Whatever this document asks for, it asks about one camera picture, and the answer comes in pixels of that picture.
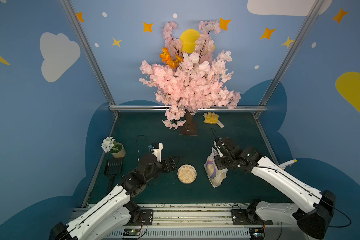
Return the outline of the white purple oats bag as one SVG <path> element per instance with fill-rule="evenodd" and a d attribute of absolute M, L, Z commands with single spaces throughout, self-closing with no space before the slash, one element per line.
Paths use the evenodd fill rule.
<path fill-rule="evenodd" d="M 211 154 L 207 157 L 207 160 L 204 164 L 205 171 L 207 173 L 208 179 L 211 185 L 214 188 L 217 188 L 221 185 L 222 181 L 227 177 L 228 169 L 219 170 L 215 161 L 215 157 L 219 156 L 218 152 L 211 147 Z"/>

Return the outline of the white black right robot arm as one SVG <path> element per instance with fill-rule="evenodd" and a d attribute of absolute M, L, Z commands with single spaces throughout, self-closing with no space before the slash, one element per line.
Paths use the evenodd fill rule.
<path fill-rule="evenodd" d="M 272 204 L 255 199 L 246 209 L 233 208 L 234 225 L 280 222 L 297 226 L 316 240 L 324 239 L 335 212 L 334 193 L 319 191 L 301 182 L 287 173 L 284 165 L 276 165 L 255 148 L 243 150 L 230 138 L 215 138 L 212 157 L 217 170 L 237 169 L 251 173 L 292 201 L 291 204 Z"/>

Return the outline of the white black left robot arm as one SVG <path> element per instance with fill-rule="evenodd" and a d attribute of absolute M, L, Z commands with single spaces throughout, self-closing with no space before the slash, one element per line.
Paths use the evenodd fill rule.
<path fill-rule="evenodd" d="M 147 183 L 162 173 L 176 171 L 179 157 L 158 161 L 154 154 L 145 155 L 137 167 L 96 205 L 64 225 L 59 222 L 50 232 L 50 240 L 101 240 L 115 228 L 128 222 L 137 223 L 140 207 L 133 199 L 144 191 Z"/>

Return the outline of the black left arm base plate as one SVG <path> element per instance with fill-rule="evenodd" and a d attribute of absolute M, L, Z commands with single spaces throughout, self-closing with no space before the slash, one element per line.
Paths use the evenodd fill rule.
<path fill-rule="evenodd" d="M 137 212 L 132 213 L 129 221 L 130 225 L 141 225 L 146 224 L 151 226 L 153 224 L 154 210 L 151 209 L 140 209 Z"/>

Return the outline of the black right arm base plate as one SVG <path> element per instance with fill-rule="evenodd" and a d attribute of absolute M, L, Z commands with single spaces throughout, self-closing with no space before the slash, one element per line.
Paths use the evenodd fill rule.
<path fill-rule="evenodd" d="M 259 225 L 270 226 L 273 221 L 264 221 L 253 210 L 241 209 L 238 205 L 234 205 L 231 209 L 232 221 L 234 226 Z"/>

